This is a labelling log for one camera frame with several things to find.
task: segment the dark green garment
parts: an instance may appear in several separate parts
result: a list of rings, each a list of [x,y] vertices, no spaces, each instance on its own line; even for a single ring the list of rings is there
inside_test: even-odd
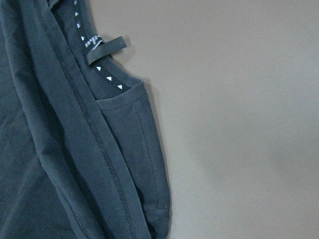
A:
[[[111,55],[88,60],[116,42],[87,3],[0,0],[0,27],[0,239],[166,238],[144,82]]]

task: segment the gray background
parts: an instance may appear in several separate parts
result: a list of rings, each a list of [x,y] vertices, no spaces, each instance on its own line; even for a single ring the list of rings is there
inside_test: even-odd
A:
[[[89,0],[144,79],[169,239],[319,238],[319,1]]]

